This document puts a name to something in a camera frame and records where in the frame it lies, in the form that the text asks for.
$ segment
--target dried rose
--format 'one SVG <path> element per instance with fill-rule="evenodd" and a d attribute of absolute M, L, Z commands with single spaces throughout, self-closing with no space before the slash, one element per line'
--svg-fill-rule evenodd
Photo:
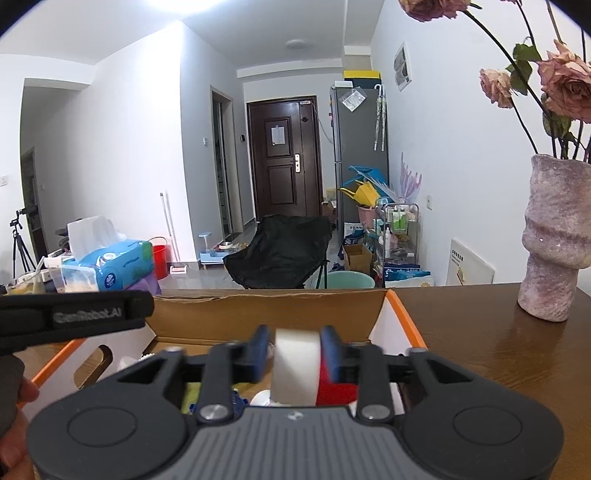
<path fill-rule="evenodd" d="M 480 86 L 491 103 L 497 103 L 501 108 L 513 108 L 511 97 L 511 78 L 507 72 L 497 70 L 481 70 Z"/>
<path fill-rule="evenodd" d="M 467 10 L 470 0 L 398 0 L 409 17 L 419 22 L 434 18 L 456 18 L 457 12 Z"/>
<path fill-rule="evenodd" d="M 548 60 L 538 62 L 546 106 L 573 120 L 591 123 L 591 66 L 554 40 L 558 53 L 548 52 Z"/>

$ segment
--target refrigerator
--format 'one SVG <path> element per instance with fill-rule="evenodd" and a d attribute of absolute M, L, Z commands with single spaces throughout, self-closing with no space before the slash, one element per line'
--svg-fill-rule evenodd
<path fill-rule="evenodd" d="M 389 183 L 388 165 L 388 135 L 386 145 L 382 152 L 382 125 L 380 122 L 380 134 L 378 150 L 374 151 L 375 125 L 377 117 L 378 91 L 364 89 L 367 98 L 351 112 L 339 100 L 350 88 L 332 88 L 330 97 L 332 100 L 333 134 L 335 137 L 335 170 L 337 187 L 337 227 L 341 240 L 345 223 L 358 223 L 359 213 L 357 203 L 343 194 L 339 189 L 343 183 L 357 176 L 349 170 L 351 165 L 378 168 Z M 355 191 L 357 184 L 346 186 Z"/>

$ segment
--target cardboard box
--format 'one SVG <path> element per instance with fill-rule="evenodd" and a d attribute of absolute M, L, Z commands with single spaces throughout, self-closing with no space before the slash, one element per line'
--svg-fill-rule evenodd
<path fill-rule="evenodd" d="M 70 342 L 35 377 L 42 393 L 46 390 L 51 395 L 42 394 L 38 401 L 27 406 L 25 413 L 29 419 L 47 406 L 48 401 L 73 392 L 73 371 L 88 358 L 95 345 L 108 347 L 114 357 L 101 378 L 113 371 L 123 354 L 139 358 L 141 353 L 182 346 L 188 355 L 202 355 L 217 343 L 249 340 L 263 324 L 269 326 L 273 338 L 278 328 L 318 331 L 333 325 L 344 342 L 370 340 L 390 355 L 404 353 L 411 346 L 425 347 L 404 306 L 391 290 L 165 291 L 155 299 L 154 314 L 147 320 L 150 328 Z M 122 351 L 126 344 L 130 346 L 128 352 Z M 140 345 L 143 352 L 137 350 Z M 267 373 L 258 384 L 241 385 L 239 392 L 251 400 L 270 386 L 271 373 Z M 395 404 L 401 408 L 400 399 L 395 398 Z"/>
<path fill-rule="evenodd" d="M 333 207 L 331 202 L 323 202 L 322 203 L 322 216 L 328 217 L 330 223 L 334 223 L 336 225 L 337 221 L 337 214 L 336 208 Z"/>
<path fill-rule="evenodd" d="M 345 270 L 371 275 L 372 253 L 365 245 L 345 245 Z"/>

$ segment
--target tripod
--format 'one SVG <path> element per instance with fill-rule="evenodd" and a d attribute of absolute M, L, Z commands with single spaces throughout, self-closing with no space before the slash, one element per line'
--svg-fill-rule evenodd
<path fill-rule="evenodd" d="M 17 217 L 10 222 L 10 226 L 13 227 L 12 230 L 12 277 L 17 277 L 17 249 L 18 253 L 21 256 L 22 268 L 25 273 L 33 271 L 35 267 L 35 263 L 29 254 L 29 250 L 27 250 L 27 246 L 25 242 L 22 240 L 21 234 L 18 232 L 20 228 L 22 230 L 21 222 L 19 221 L 21 211 L 17 211 Z"/>

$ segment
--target hand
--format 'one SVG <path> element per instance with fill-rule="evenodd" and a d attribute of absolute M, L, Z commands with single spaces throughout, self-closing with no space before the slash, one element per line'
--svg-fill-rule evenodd
<path fill-rule="evenodd" d="M 18 393 L 18 401 L 32 402 L 39 396 L 39 389 L 29 380 L 22 379 L 21 389 Z M 9 472 L 2 480 L 34 480 L 33 463 L 27 456 L 28 422 L 20 409 L 17 411 L 12 427 L 6 435 L 0 439 L 0 460 L 9 468 Z"/>

